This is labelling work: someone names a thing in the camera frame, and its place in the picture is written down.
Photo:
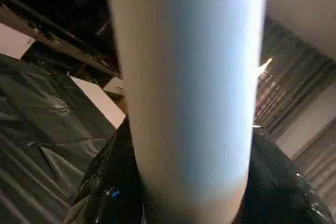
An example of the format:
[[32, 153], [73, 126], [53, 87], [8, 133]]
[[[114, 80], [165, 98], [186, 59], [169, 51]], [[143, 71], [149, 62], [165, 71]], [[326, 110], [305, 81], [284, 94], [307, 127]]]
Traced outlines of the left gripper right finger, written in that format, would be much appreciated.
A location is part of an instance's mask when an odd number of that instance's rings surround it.
[[334, 222], [328, 207], [293, 161], [262, 127], [255, 127], [239, 223]]

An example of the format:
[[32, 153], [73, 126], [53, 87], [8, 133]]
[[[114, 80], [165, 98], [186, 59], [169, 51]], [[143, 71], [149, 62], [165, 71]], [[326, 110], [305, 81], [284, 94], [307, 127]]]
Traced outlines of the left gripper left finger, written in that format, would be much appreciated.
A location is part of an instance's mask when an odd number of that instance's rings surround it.
[[90, 163], [65, 223], [141, 223], [141, 180], [130, 123], [124, 118]]

